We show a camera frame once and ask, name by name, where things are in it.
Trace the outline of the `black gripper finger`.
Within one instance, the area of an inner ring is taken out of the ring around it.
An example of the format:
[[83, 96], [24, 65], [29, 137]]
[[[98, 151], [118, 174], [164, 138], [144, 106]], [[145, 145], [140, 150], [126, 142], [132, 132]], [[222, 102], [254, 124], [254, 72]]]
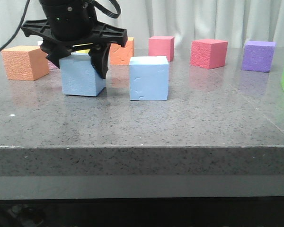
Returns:
[[53, 63], [57, 68], [60, 68], [59, 60], [71, 55], [67, 49], [59, 44], [43, 40], [43, 43], [40, 46], [41, 50], [47, 53], [46, 59]]
[[106, 79], [108, 72], [108, 56], [110, 43], [96, 44], [89, 51], [90, 62], [102, 79]]

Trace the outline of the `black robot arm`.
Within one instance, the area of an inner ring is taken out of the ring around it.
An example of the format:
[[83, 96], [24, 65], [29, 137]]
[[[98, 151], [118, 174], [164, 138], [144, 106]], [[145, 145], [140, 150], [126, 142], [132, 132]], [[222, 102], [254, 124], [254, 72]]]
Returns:
[[103, 79], [108, 71], [108, 56], [111, 44], [125, 47], [127, 30], [98, 21], [95, 9], [109, 17], [117, 18], [121, 8], [111, 1], [113, 13], [95, 0], [42, 0], [40, 4], [46, 16], [43, 20], [26, 21], [22, 31], [26, 37], [42, 37], [41, 50], [56, 67], [59, 60], [79, 50], [88, 50], [90, 64]]

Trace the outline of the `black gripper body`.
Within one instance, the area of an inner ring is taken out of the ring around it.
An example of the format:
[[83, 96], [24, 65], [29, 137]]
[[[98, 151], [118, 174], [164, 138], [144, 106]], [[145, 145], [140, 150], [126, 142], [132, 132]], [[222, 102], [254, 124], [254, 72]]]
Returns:
[[125, 47], [128, 41], [126, 29], [117, 28], [99, 21], [96, 23], [96, 25], [88, 35], [73, 41], [62, 41], [57, 39], [53, 35], [51, 27], [46, 19], [28, 20], [22, 25], [21, 29], [26, 37], [29, 37], [30, 35], [36, 35], [42, 37], [44, 40], [50, 43], [70, 47], [80, 44], [103, 43], [115, 43], [122, 47]]

